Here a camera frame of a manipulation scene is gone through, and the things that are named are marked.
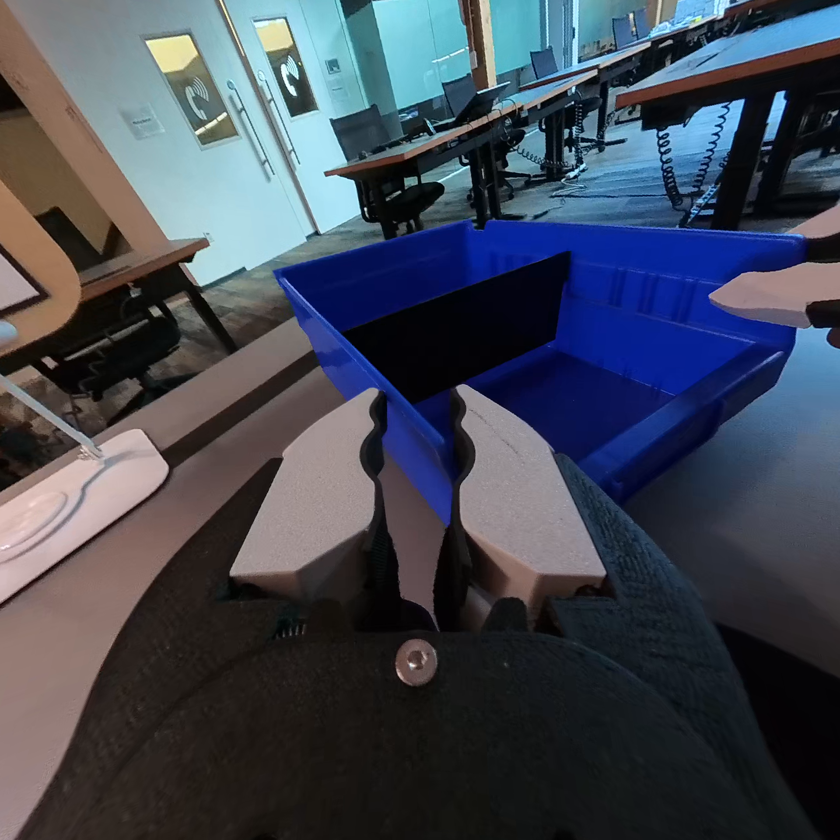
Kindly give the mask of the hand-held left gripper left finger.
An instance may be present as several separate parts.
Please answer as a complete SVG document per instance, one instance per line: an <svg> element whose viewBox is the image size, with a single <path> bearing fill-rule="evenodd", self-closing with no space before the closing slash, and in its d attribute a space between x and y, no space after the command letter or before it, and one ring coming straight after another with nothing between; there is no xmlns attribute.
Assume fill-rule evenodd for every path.
<svg viewBox="0 0 840 840"><path fill-rule="evenodd" d="M299 607L339 603L362 631L403 618L380 474L386 398L369 388L306 428L280 466L229 572L237 591Z"/></svg>

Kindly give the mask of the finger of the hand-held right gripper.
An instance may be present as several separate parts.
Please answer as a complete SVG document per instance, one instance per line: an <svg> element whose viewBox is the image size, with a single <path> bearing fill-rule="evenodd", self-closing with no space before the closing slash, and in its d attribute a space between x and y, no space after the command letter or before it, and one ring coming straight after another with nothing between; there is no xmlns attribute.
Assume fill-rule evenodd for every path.
<svg viewBox="0 0 840 840"><path fill-rule="evenodd" d="M805 239L805 263L839 262L839 204L790 229Z"/></svg>
<svg viewBox="0 0 840 840"><path fill-rule="evenodd" d="M839 299L839 265L806 262L774 271L750 271L715 289L710 302L753 321L809 329L808 305Z"/></svg>

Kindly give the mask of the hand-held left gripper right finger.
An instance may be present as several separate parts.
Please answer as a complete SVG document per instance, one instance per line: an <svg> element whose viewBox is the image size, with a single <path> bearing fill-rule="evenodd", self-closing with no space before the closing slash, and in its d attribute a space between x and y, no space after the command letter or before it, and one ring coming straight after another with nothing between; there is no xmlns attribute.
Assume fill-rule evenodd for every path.
<svg viewBox="0 0 840 840"><path fill-rule="evenodd" d="M450 393L456 479L434 578L440 629L478 629L503 599L598 594L606 568L550 444L467 385Z"/></svg>

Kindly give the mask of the blue plastic bin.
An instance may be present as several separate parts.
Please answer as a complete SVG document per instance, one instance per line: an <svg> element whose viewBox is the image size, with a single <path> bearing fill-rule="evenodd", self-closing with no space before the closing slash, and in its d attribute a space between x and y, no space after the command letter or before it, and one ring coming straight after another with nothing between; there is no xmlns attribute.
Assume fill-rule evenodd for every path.
<svg viewBox="0 0 840 840"><path fill-rule="evenodd" d="M794 329L733 316L709 295L743 272L801 263L802 237L501 221L478 230L465 221L275 272L342 396L385 394L384 446L445 524L454 387L411 404L343 332L566 250L555 339L466 384L621 503L778 381Z"/></svg>

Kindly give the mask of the grey desk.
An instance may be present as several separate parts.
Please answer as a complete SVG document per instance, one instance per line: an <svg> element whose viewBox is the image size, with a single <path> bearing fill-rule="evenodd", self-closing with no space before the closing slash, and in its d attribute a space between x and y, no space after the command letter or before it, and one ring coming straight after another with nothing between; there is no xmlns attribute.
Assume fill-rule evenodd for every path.
<svg viewBox="0 0 840 840"><path fill-rule="evenodd" d="M102 662L172 555L304 428L340 403L287 322L133 422L168 455L162 489L2 606L2 838L67 750ZM626 511L714 621L838 676L838 350L797 333L778 384Z"/></svg>

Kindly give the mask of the wooden office table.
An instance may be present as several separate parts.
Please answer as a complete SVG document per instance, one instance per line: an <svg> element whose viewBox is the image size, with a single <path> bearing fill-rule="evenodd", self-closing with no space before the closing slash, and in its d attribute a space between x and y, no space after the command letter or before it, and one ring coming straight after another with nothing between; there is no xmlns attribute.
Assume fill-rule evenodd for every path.
<svg viewBox="0 0 840 840"><path fill-rule="evenodd" d="M775 213L784 178L798 153L816 148L803 127L817 107L838 104L838 4L719 38L616 96L639 107L643 130L664 131L697 111L742 103L716 195L711 227L738 228L757 171L775 97L784 110L761 171L752 212Z"/></svg>
<svg viewBox="0 0 840 840"><path fill-rule="evenodd" d="M476 225L484 228L494 220L520 221L522 214L505 213L501 207L501 184L494 151L495 143L506 140L510 130L521 124L556 123L570 105L580 100L578 88L595 79L596 71L587 70L561 76L554 82L538 81L529 91L520 91L476 120L440 133L421 135L406 143L399 143L365 157L356 157L337 165L323 174L338 176L357 185L360 207L373 209L374 221L381 226L383 236L397 236L397 219L393 202L385 194L383 185L414 177L417 186L423 174L447 161L465 157L468 160L474 197Z"/></svg>

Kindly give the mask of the dark bin divider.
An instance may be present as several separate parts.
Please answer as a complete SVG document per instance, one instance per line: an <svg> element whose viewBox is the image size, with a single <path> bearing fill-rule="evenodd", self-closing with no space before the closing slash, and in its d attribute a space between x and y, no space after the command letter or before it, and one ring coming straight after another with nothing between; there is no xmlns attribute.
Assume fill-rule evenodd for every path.
<svg viewBox="0 0 840 840"><path fill-rule="evenodd" d="M411 404L552 342L566 250L343 332Z"/></svg>

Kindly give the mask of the white board stand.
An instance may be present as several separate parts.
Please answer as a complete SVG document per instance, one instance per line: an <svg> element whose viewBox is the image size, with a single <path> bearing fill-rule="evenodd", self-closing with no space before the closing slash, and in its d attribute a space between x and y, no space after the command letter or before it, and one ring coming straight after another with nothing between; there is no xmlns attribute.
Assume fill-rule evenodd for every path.
<svg viewBox="0 0 840 840"><path fill-rule="evenodd" d="M1 505L4 604L145 502L170 467L139 429L96 444L5 376L2 386L78 444L73 460Z"/></svg>

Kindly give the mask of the black office chair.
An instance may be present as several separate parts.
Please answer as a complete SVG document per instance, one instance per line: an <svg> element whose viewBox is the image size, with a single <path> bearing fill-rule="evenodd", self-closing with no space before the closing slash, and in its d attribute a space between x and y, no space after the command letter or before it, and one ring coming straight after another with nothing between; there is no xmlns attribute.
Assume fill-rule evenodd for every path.
<svg viewBox="0 0 840 840"><path fill-rule="evenodd" d="M510 82L504 81L496 86L478 89L471 75L443 82L444 96L451 111L452 119L448 126L462 125L490 114L493 106L504 98L510 87ZM500 134L493 143L492 149L497 169L497 184L501 201L510 201L515 195L511 178L522 179L524 185L531 181L531 175L511 171L508 155L516 151L527 132L519 127L517 118L505 118Z"/></svg>
<svg viewBox="0 0 840 840"><path fill-rule="evenodd" d="M416 122L409 133L404 133L402 129L393 133L376 104L329 122L349 164L434 133L431 123L424 119ZM408 185L404 175L388 175L378 182L348 176L355 185L363 220L368 224L379 224L385 239L398 236L401 225L407 234L422 230L422 213L445 193L445 188L439 183L424 183L419 172L415 172L413 177L416 183Z"/></svg>
<svg viewBox="0 0 840 840"><path fill-rule="evenodd" d="M84 397L99 403L108 389L122 382L136 382L139 391L110 416L106 427L111 427L196 377L196 373L163 379L151 375L151 368L179 349L182 333L168 308L163 308L163 314L157 317L137 298L133 299L132 305L137 310L132 317L126 315L125 308L129 303L125 301L120 318L112 327L74 350L51 355L49 359L54 362L53 366L47 365L46 360L31 364L69 397L73 419L78 415L78 399Z"/></svg>

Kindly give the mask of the instruction board with wooden frame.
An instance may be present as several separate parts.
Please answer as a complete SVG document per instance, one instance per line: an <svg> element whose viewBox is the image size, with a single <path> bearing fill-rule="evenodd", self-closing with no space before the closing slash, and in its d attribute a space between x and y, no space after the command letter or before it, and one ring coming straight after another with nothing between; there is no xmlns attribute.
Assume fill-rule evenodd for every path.
<svg viewBox="0 0 840 840"><path fill-rule="evenodd" d="M81 281L65 252L1 184L1 355L63 328L81 302Z"/></svg>

